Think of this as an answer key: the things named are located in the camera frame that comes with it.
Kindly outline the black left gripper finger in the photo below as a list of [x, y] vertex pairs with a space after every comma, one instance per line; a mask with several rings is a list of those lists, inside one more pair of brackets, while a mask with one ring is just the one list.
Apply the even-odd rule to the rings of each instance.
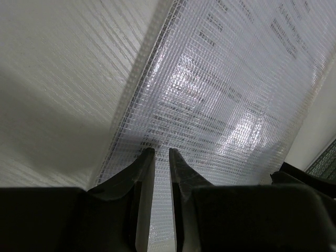
[[155, 151], [98, 186], [1, 189], [1, 251], [147, 251]]

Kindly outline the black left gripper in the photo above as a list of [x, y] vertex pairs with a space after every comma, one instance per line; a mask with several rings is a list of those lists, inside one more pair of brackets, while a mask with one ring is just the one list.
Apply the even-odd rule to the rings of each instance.
[[335, 251], [335, 182], [288, 163], [270, 185], [215, 186], [169, 150], [177, 251]]

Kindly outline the clear mesh document pouch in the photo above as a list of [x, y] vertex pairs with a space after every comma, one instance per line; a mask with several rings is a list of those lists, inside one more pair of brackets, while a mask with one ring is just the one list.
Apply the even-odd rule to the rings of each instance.
[[173, 2], [97, 180], [155, 149], [149, 251], [175, 251], [169, 149], [215, 185], [268, 184], [334, 51], [335, 1]]

